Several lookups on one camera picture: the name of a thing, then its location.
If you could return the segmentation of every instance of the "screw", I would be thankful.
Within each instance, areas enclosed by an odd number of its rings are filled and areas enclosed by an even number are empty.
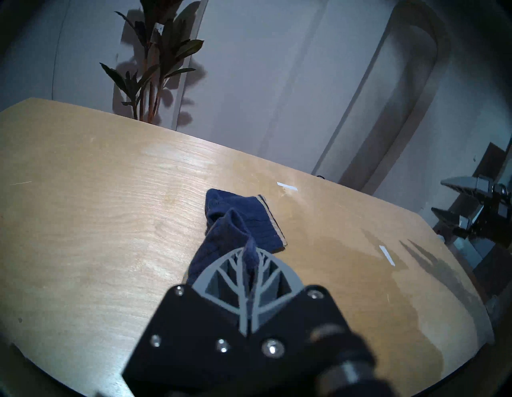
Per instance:
[[[277,339],[267,339],[261,346],[261,351],[271,359],[278,359],[285,353],[285,345]]]
[[[310,289],[308,291],[308,296],[312,299],[322,299],[324,297],[324,294],[320,291],[317,291],[316,289]]]
[[[217,343],[215,344],[215,348],[217,351],[221,353],[225,353],[229,350],[229,343],[225,339],[217,339]]]
[[[160,347],[160,343],[162,343],[162,339],[158,335],[153,335],[150,339],[150,344],[153,347]]]

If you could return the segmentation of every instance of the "scratch on table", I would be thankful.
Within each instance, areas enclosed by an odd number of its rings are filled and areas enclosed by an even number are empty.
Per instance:
[[[20,183],[11,183],[9,186],[14,186],[14,185],[23,185],[24,183],[30,183],[32,181],[27,181],[27,182],[20,182]]]

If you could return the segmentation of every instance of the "white paper strip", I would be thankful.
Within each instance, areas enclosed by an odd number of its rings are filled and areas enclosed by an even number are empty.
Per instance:
[[[382,252],[384,253],[384,255],[386,256],[386,258],[388,259],[389,263],[391,263],[394,266],[395,262],[393,262],[393,259],[391,259],[391,255],[389,255],[389,252],[386,249],[386,247],[384,247],[383,245],[379,245],[379,247],[382,250]]]
[[[287,187],[288,189],[292,189],[292,190],[298,191],[298,189],[295,186],[285,185],[284,183],[281,183],[281,182],[278,182],[278,185],[282,186],[282,187]]]

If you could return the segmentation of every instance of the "plant stem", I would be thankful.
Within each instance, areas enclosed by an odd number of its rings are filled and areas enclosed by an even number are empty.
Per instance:
[[[146,73],[147,71],[147,52],[144,57],[144,62],[142,64],[142,74]],[[146,91],[146,86],[144,85],[140,89],[140,108],[139,108],[139,119],[140,121],[144,121],[144,93]]]
[[[133,118],[138,120],[138,118],[137,118],[137,105],[135,104],[135,102],[132,102],[132,109],[133,109]]]
[[[157,95],[155,96],[155,103],[153,104],[153,112],[151,115],[151,122],[153,121],[153,118],[155,117],[157,110],[158,110],[158,105],[160,103],[160,93],[162,91],[162,88],[163,88],[163,81],[160,80],[158,82],[158,90],[157,90]]]
[[[153,109],[153,82],[150,81],[150,98],[149,103],[147,104],[147,122],[151,123],[153,121],[153,117],[151,115],[151,110]]]

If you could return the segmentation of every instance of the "wooden table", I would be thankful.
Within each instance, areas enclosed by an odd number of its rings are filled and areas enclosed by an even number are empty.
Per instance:
[[[0,114],[0,159],[1,331],[85,395],[131,395],[122,369],[204,238],[211,187],[266,197],[288,241],[277,256],[305,285],[330,290],[399,394],[431,386],[493,338],[473,285],[434,232],[374,197],[41,99]]]

